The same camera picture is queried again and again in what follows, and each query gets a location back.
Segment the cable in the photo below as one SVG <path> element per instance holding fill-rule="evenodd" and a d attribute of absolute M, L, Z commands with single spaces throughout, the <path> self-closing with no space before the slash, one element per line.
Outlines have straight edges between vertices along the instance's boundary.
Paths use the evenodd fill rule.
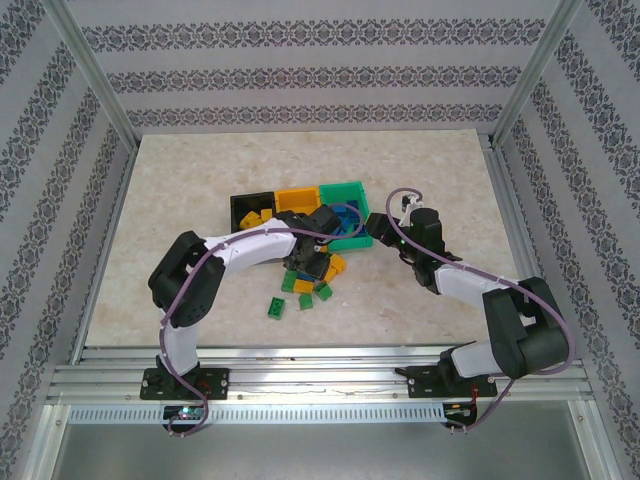
<path fill-rule="evenodd" d="M 185 280 L 185 282 L 182 284 L 182 287 L 180 288 L 180 290 L 178 291 L 178 294 L 176 295 L 176 297 L 173 299 L 173 302 L 171 303 L 171 306 L 168 308 L 167 312 L 165 313 L 164 317 L 162 318 L 162 320 L 160 321 L 160 352 L 162 354 L 162 357 L 164 359 L 164 365 L 165 367 L 167 367 L 167 370 L 169 371 L 169 373 L 171 375 L 173 375 L 175 377 L 175 379 L 183 386 L 185 387 L 187 390 L 189 390 L 191 393 L 193 393 L 196 397 L 198 397 L 203 404 L 204 407 L 204 412 L 202 415 L 202 419 L 200 419 L 200 422 L 198 422 L 193 428 L 191 428 L 190 430 L 183 432 L 183 433 L 177 433 L 175 432 L 171 427 L 173 425 L 173 422 L 175 420 L 178 420 L 179 417 L 173 417 L 169 420 L 169 424 L 167 425 L 167 430 L 169 431 L 169 435 L 174 436 L 174 435 L 179 435 L 180 437 L 188 437 L 190 435 L 193 435 L 194 433 L 198 432 L 206 423 L 207 419 L 209 418 L 209 401 L 207 399 L 207 397 L 200 392 L 200 390 L 198 390 L 197 388 L 193 387 L 192 385 L 190 385 L 187 381 L 185 381 L 180 374 L 176 371 L 176 369 L 173 367 L 173 365 L 171 364 L 171 360 L 169 359 L 169 355 L 167 354 L 167 347 L 166 347 L 166 342 L 165 342 L 165 330 L 166 327 L 169 323 L 169 320 L 171 319 L 171 317 L 173 316 L 173 314 L 175 313 L 175 311 L 178 309 L 178 305 L 180 304 L 180 301 L 182 300 L 182 298 L 184 297 L 184 294 L 187 292 L 189 286 L 191 285 L 191 283 L 193 282 L 194 277 L 196 276 L 196 274 L 198 273 L 198 271 L 202 268 L 202 266 L 205 264 L 205 262 L 207 260 L 209 260 L 209 258 L 211 258 L 211 256 L 216 253 L 219 250 L 223 250 L 225 248 L 227 248 L 229 245 L 238 242 L 240 240 L 243 240 L 245 238 L 249 238 L 249 237 L 253 237 L 255 235 L 269 235 L 271 233 L 300 233 L 303 235 L 308 235 L 310 237 L 315 237 L 315 238 L 322 238 L 325 240 L 342 240 L 342 239 L 347 239 L 347 238 L 352 238 L 355 237 L 356 235 L 358 235 L 362 229 L 364 228 L 364 222 L 365 219 L 362 216 L 362 213 L 360 213 L 360 211 L 353 207 L 352 205 L 348 205 L 346 203 L 332 203 L 329 205 L 330 207 L 346 207 L 350 210 L 352 210 L 353 212 L 355 212 L 358 215 L 358 227 L 351 233 L 347 234 L 347 235 L 326 235 L 324 233 L 316 233 L 316 232 L 311 232 L 309 230 L 302 230 L 300 228 L 269 228 L 267 229 L 257 229 L 257 230 L 251 230 L 251 231 L 247 231 L 247 232 L 243 232 L 240 233 L 238 235 L 236 235 L 235 237 L 232 237 L 228 240 L 225 240 L 222 243 L 219 243 L 217 245 L 214 245 L 207 253 L 205 253 L 202 258 L 200 258 L 200 260 L 198 260 L 198 263 L 196 263 L 196 265 L 193 267 L 193 270 L 191 270 L 191 272 L 189 272 L 189 275 L 187 276 L 187 279 Z"/>
<path fill-rule="evenodd" d="M 439 262 L 442 262 L 442 263 L 444 263 L 446 265 L 450 265 L 450 266 L 452 266 L 454 268 L 457 268 L 459 270 L 467 270 L 467 271 L 469 271 L 471 273 L 474 273 L 474 274 L 476 274 L 476 275 L 478 275 L 478 276 L 480 276 L 482 278 L 486 278 L 487 280 L 491 280 L 492 282 L 498 282 L 498 283 L 500 283 L 502 285 L 505 285 L 505 286 L 507 286 L 509 288 L 513 288 L 514 290 L 516 290 L 516 291 L 520 292 L 521 294 L 523 294 L 529 300 L 537 303 L 542 308 L 544 308 L 547 312 L 549 312 L 549 314 L 554 318 L 554 320 L 558 322 L 558 325 L 560 326 L 560 328 L 562 330 L 562 333 L 564 334 L 565 339 L 567 340 L 567 344 L 569 346 L 569 354 L 567 355 L 567 359 L 565 360 L 565 362 L 562 365 L 559 365 L 559 366 L 553 367 L 553 368 L 549 368 L 547 370 L 540 370 L 539 372 L 536 372 L 536 373 L 538 375 L 553 375 L 555 373 L 563 372 L 564 370 L 569 368 L 571 366 L 571 363 L 573 362 L 573 360 L 575 358 L 575 355 L 576 355 L 576 346 L 575 346 L 575 340 L 573 338 L 571 330 L 569 330 L 569 326 L 567 325 L 567 322 L 564 320 L 564 318 L 562 318 L 562 316 L 558 312 L 556 312 L 551 307 L 551 305 L 549 305 L 547 302 L 545 302 L 542 298 L 540 298 L 536 294 L 530 292 L 529 290 L 521 287 L 520 285 L 517 285 L 517 284 L 515 284 L 513 282 L 510 282 L 509 280 L 505 280 L 502 277 L 497 277 L 496 275 L 492 275 L 491 273 L 484 272 L 484 271 L 482 271 L 482 270 L 480 270 L 478 268 L 472 267 L 470 265 L 462 265 L 462 264 L 459 264 L 459 263 L 456 263 L 456 262 L 452 262 L 451 260 L 449 260 L 447 258 L 444 258 L 443 256 L 438 255 L 437 253 L 432 252 L 431 250 L 428 250 L 428 249 L 424 248 L 422 245 L 419 245 L 416 242 L 414 242 L 413 240 L 411 240 L 407 235 L 405 235 L 405 233 L 396 224 L 396 221 L 393 218 L 393 215 L 391 214 L 391 200 L 393 200 L 393 197 L 395 197 L 400 192 L 415 193 L 416 195 L 418 195 L 418 201 L 422 200 L 422 192 L 420 192 L 419 190 L 416 190 L 415 188 L 410 188 L 410 187 L 396 188 L 387 197 L 387 202 L 386 202 L 386 205 L 385 205 L 386 212 L 387 212 L 387 217 L 389 218 L 389 222 L 391 223 L 391 226 L 396 231 L 396 233 L 400 236 L 400 238 L 402 238 L 405 242 L 407 242 L 412 247 L 416 248 L 417 250 L 421 251 L 422 253 L 426 253 L 430 257 L 435 258 L 436 260 L 438 260 Z M 489 416 L 495 411 L 496 407 L 500 404 L 500 402 L 502 402 L 502 399 L 507 395 L 509 390 L 511 390 L 511 387 L 513 386 L 514 382 L 515 382 L 515 380 L 511 380 L 507 384 L 507 386 L 502 391 L 502 393 L 500 393 L 498 398 L 496 398 L 496 400 L 489 406 L 489 408 L 487 408 L 487 410 L 482 414 L 482 416 L 473 425 L 470 425 L 466 429 L 458 428 L 458 429 L 455 429 L 455 431 L 457 431 L 457 432 L 465 432 L 466 433 L 469 430 L 473 430 L 474 428 L 477 428 L 482 423 L 484 423 L 487 420 L 487 418 L 489 418 Z"/>

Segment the yellow lego brick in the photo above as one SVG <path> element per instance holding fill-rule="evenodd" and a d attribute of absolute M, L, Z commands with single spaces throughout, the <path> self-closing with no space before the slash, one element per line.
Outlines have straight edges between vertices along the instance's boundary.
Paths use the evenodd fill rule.
<path fill-rule="evenodd" d="M 338 273 L 344 272 L 345 268 L 347 268 L 347 262 L 345 259 L 335 253 L 331 255 L 329 265 L 331 265 L 331 268 L 335 268 Z"/>
<path fill-rule="evenodd" d="M 271 220 L 273 218 L 273 210 L 271 210 L 270 208 L 260 210 L 260 218 L 262 218 L 263 222 Z"/>
<path fill-rule="evenodd" d="M 329 267 L 329 270 L 327 270 L 327 273 L 325 274 L 325 276 L 322 279 L 322 281 L 325 282 L 325 283 L 330 283 L 331 280 L 336 278 L 337 274 L 338 274 L 338 271 L 335 268 Z"/>
<path fill-rule="evenodd" d="M 274 192 L 276 212 L 292 210 L 296 213 L 312 214 L 321 204 L 318 187 L 292 188 Z"/>
<path fill-rule="evenodd" d="M 293 285 L 294 293 L 313 293 L 313 282 L 297 279 Z"/>
<path fill-rule="evenodd" d="M 246 230 L 247 228 L 257 227 L 258 225 L 262 225 L 264 222 L 260 215 L 256 212 L 247 213 L 244 218 L 240 221 L 240 229 Z"/>

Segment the black mounting bracket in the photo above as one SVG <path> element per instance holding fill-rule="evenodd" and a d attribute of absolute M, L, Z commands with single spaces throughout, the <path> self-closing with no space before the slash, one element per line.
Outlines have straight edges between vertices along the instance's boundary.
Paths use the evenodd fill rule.
<path fill-rule="evenodd" d="M 156 358 L 156 368 L 147 368 L 142 377 L 140 387 L 141 400 L 198 400 L 191 391 L 187 390 L 171 375 Z M 187 383 L 209 400 L 226 400 L 229 392 L 228 368 L 202 368 L 200 364 L 182 376 Z"/>
<path fill-rule="evenodd" d="M 495 397 L 495 381 L 490 375 L 478 375 L 465 382 L 445 384 L 436 365 L 396 368 L 395 372 L 407 379 L 409 398 L 465 398 Z"/>

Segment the grey floor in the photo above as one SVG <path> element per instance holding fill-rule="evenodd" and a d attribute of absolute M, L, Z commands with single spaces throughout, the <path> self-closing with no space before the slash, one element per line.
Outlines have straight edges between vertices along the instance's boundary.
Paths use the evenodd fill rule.
<path fill-rule="evenodd" d="M 507 403 L 468 435 L 438 424 L 69 426 L 55 479 L 588 478 L 566 404 Z"/>

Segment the robotic arm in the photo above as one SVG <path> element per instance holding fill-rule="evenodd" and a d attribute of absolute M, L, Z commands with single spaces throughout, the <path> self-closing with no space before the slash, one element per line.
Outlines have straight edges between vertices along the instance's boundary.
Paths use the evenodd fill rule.
<path fill-rule="evenodd" d="M 403 198 L 403 209 L 405 214 L 401 220 L 386 214 L 371 214 L 366 223 L 368 233 L 384 245 L 396 248 L 420 285 L 434 294 L 455 297 L 481 308 L 487 318 L 488 341 L 441 354 L 438 375 L 448 390 L 453 392 L 456 385 L 481 375 L 521 378 L 568 358 L 569 344 L 558 322 L 518 291 L 525 289 L 535 294 L 557 312 L 553 296 L 542 279 L 523 280 L 518 282 L 521 288 L 514 289 L 483 278 L 445 250 L 437 211 L 425 208 L 413 196 Z M 192 275 L 191 284 L 170 316 L 170 323 L 161 327 L 164 349 L 158 367 L 165 367 L 167 375 L 174 370 L 174 375 L 182 379 L 197 370 L 197 323 L 211 309 L 226 274 L 283 258 L 287 268 L 321 279 L 329 267 L 328 256 L 320 252 L 326 240 L 318 240 L 314 235 L 326 239 L 339 227 L 340 220 L 333 210 L 322 205 L 308 216 L 281 212 L 261 226 L 224 237 L 202 239 L 193 232 L 180 235 L 149 279 L 153 301 L 164 312 L 172 307 L 181 289 L 184 290 L 191 270 L 211 249 L 215 251 Z M 462 268 L 433 258 L 405 238 Z M 527 326 L 523 325 L 523 317 L 529 319 Z"/>

